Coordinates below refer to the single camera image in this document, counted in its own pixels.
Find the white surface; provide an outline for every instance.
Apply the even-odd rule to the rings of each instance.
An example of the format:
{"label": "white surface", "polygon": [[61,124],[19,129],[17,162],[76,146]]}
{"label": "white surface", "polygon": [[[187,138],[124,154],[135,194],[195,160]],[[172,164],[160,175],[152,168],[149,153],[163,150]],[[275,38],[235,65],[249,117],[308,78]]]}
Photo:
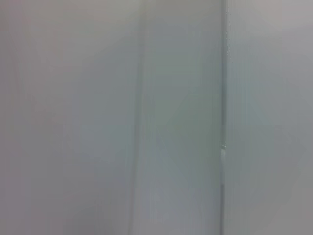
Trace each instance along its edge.
{"label": "white surface", "polygon": [[1,235],[127,234],[138,7],[1,1]]}
{"label": "white surface", "polygon": [[313,231],[312,2],[292,2],[228,1],[225,235]]}
{"label": "white surface", "polygon": [[147,6],[133,235],[218,235],[221,3]]}

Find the white panel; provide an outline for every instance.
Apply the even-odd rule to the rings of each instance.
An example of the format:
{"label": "white panel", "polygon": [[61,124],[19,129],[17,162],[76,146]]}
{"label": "white panel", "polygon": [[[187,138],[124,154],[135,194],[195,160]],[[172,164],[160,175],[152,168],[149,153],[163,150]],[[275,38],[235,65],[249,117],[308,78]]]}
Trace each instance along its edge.
{"label": "white panel", "polygon": [[225,235],[313,231],[309,9],[305,0],[228,3],[229,34],[241,39],[228,38]]}
{"label": "white panel", "polygon": [[221,2],[147,3],[133,235],[217,235]]}
{"label": "white panel", "polygon": [[1,235],[127,234],[138,7],[1,1]]}

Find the white wall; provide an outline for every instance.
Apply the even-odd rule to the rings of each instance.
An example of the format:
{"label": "white wall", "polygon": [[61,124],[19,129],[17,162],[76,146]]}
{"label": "white wall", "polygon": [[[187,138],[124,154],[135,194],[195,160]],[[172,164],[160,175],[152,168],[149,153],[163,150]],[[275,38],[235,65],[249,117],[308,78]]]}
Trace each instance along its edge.
{"label": "white wall", "polygon": [[138,7],[1,1],[1,235],[127,234]]}
{"label": "white wall", "polygon": [[0,3],[0,234],[217,235],[219,0]]}
{"label": "white wall", "polygon": [[225,235],[313,231],[312,9],[228,1]]}
{"label": "white wall", "polygon": [[221,2],[149,0],[133,235],[217,235]]}

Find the vertical line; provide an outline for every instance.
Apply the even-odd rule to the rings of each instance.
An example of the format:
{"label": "vertical line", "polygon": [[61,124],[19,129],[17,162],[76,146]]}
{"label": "vertical line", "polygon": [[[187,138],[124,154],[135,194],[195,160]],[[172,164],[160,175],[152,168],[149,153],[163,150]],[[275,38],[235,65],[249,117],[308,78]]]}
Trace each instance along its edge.
{"label": "vertical line", "polygon": [[[222,59],[221,59],[221,69],[222,69],[222,81],[221,81],[221,93],[222,93],[222,108],[221,108],[221,149],[226,147],[226,123],[227,123],[227,1],[228,0],[221,0],[221,33],[222,33]],[[224,162],[222,161],[221,157],[221,171],[222,171],[222,179],[225,178],[224,172]],[[224,235],[224,211],[225,211],[225,184],[221,182],[221,189],[220,189],[220,235]]]}
{"label": "vertical line", "polygon": [[142,95],[143,95],[143,66],[144,66],[144,50],[145,50],[145,33],[147,23],[147,6],[146,0],[139,3],[139,19],[138,19],[138,78],[136,81],[136,98],[135,98],[135,117],[134,117],[134,151],[133,164],[130,179],[130,207],[129,207],[129,223],[128,235],[134,233],[134,213],[135,213],[135,192],[136,178],[138,170],[139,152],[140,152],[140,126],[142,115]]}
{"label": "vertical line", "polygon": [[227,1],[221,0],[222,17],[222,145],[226,145],[226,108],[227,108]]}

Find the gray wall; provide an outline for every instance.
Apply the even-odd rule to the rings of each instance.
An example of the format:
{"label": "gray wall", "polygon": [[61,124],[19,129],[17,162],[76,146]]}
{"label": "gray wall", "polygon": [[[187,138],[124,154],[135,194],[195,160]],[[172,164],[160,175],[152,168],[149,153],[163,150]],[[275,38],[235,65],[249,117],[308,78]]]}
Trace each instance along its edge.
{"label": "gray wall", "polygon": [[217,235],[221,2],[149,0],[133,235]]}
{"label": "gray wall", "polygon": [[1,1],[0,234],[127,234],[138,7]]}
{"label": "gray wall", "polygon": [[139,1],[0,3],[0,234],[218,234],[220,2],[147,2],[130,221]]}
{"label": "gray wall", "polygon": [[313,231],[312,7],[228,1],[225,235]]}

